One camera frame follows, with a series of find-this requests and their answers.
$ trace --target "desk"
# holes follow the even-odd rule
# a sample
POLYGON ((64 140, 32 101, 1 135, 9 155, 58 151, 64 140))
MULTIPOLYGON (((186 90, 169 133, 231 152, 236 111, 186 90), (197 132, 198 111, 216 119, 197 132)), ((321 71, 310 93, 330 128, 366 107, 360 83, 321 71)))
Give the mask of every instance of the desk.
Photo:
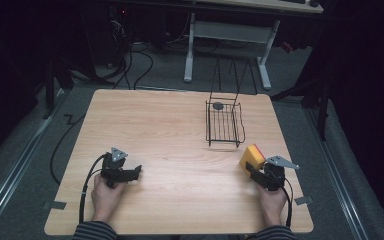
MULTIPOLYGON (((239 160, 257 144, 266 157, 290 159, 267 95, 239 95, 246 140, 235 144, 206 141, 209 93, 98 90, 95 92, 56 201, 45 226, 49 235, 71 235, 78 224, 83 183, 93 162, 112 146, 129 154, 125 169, 141 164, 138 181, 128 184, 111 226, 118 234, 244 234, 264 228, 255 183, 239 160)), ((294 197, 302 190, 296 173, 286 169, 294 197)), ((93 206, 89 183, 85 220, 93 206)), ((287 206, 282 212, 285 222, 287 206)), ((306 205, 293 203, 292 230, 310 232, 306 205)))
MULTIPOLYGON (((305 4, 291 3, 279 0, 195 0, 196 2, 234 5, 241 7, 255 7, 279 11, 292 11, 300 13, 322 13, 323 8, 311 7, 309 1, 305 4)), ((184 81, 192 81, 193 71, 193 43, 195 37, 215 38, 222 40, 244 41, 264 44, 263 51, 258 53, 258 68, 260 71, 263 88, 271 89, 270 79, 267 73, 266 61, 278 31, 280 20, 276 20, 272 27, 253 27, 236 24, 224 24, 215 22, 195 21, 195 14, 191 14, 189 27, 189 47, 185 64, 184 81)))

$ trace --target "hand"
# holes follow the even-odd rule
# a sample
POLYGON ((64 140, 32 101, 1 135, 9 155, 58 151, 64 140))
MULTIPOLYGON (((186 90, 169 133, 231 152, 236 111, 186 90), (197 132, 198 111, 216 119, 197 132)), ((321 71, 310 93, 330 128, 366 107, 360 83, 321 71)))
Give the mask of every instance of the hand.
POLYGON ((114 189, 110 188, 101 174, 97 174, 94 180, 95 188, 92 191, 92 202, 95 207, 95 213, 93 214, 92 221, 108 223, 120 202, 121 192, 126 184, 119 183, 114 189))
POLYGON ((263 210, 263 220, 266 227, 281 225, 280 214, 286 203, 286 195, 282 189, 268 191, 257 184, 260 192, 260 204, 263 210))

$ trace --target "sleeve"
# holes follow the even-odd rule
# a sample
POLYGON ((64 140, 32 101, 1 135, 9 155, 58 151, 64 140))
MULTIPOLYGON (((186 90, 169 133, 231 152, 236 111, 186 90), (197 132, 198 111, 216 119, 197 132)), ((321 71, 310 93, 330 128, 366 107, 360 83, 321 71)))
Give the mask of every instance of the sleeve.
POLYGON ((291 229, 286 226, 272 226, 258 232, 255 236, 256 240, 296 240, 297 237, 292 233, 291 229))
POLYGON ((73 240, 115 240, 117 234, 106 223, 99 221, 83 222, 77 225, 73 240))

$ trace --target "gray carpet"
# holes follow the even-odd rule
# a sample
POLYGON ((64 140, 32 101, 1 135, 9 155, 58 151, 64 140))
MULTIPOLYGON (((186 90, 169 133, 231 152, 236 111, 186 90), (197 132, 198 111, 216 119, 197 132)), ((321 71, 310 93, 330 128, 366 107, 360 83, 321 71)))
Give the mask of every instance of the gray carpet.
MULTIPOLYGON (((273 49, 267 62, 273 88, 270 92, 264 91, 261 82, 257 80, 258 93, 274 95, 292 87, 310 52, 311 49, 305 49, 288 54, 282 49, 273 49)), ((148 48, 143 53, 152 57, 153 67, 138 82, 138 89, 158 87, 190 91, 210 90, 216 63, 214 55, 196 54, 193 82, 184 83, 182 80, 184 50, 160 51, 148 48)), ((243 69, 246 62, 238 59, 236 63, 238 69, 243 69)), ((134 80, 141 76, 150 64, 151 61, 145 55, 133 54, 132 67, 128 73, 131 87, 134 80)), ((234 76, 229 74, 230 64, 230 59, 221 58, 222 91, 224 92, 236 91, 234 76)), ((253 65, 254 75, 256 79, 259 79, 255 63, 253 65)), ((98 72, 104 74, 108 70, 99 68, 98 72)), ((119 88, 126 89, 127 87, 125 80, 120 82, 119 88)), ((33 153, 24 177, 0 215, 0 239, 70 239, 69 236, 47 236, 43 230, 49 210, 42 207, 45 201, 54 199, 58 189, 50 174, 49 163, 55 147, 65 131, 70 128, 70 125, 67 124, 68 117, 64 115, 71 114, 72 121, 81 117, 87 111, 93 92, 98 88, 104 88, 104 86, 93 82, 76 82, 74 89, 68 93, 67 99, 56 111, 51 124, 33 153)), ((253 91, 252 79, 248 72, 241 92, 253 94, 253 91)), ((45 113, 43 92, 39 94, 38 98, 40 104, 14 129, 0 149, 0 186, 42 121, 41 117, 45 113)), ((301 166, 297 174, 304 194, 314 200, 309 205, 314 230, 309 234, 299 234, 298 238, 354 239, 323 161, 324 155, 318 142, 318 136, 314 134, 313 126, 306 115, 308 110, 301 109, 296 100, 297 98, 291 97, 286 101, 275 102, 274 107, 291 157, 301 166)), ((384 239, 383 211, 349 149, 332 105, 329 106, 329 111, 330 117, 326 126, 327 144, 337 163, 338 170, 341 172, 341 177, 346 182, 347 189, 357 206, 368 238, 384 239)), ((56 152, 53 169, 58 179, 61 179, 64 173, 80 127, 81 122, 73 127, 56 152)))

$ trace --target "yellow sponge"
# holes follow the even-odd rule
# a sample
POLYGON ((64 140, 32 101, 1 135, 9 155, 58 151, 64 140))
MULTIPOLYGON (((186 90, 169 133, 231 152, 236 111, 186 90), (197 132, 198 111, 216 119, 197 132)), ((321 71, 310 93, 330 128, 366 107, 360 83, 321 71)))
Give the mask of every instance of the yellow sponge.
POLYGON ((248 175, 248 177, 251 177, 251 173, 246 169, 246 163, 248 162, 255 169, 259 170, 263 167, 263 164, 265 161, 266 161, 266 158, 263 156, 260 149, 258 149, 257 145, 252 144, 251 146, 248 146, 245 149, 245 152, 242 155, 242 158, 239 164, 241 165, 245 173, 248 175))

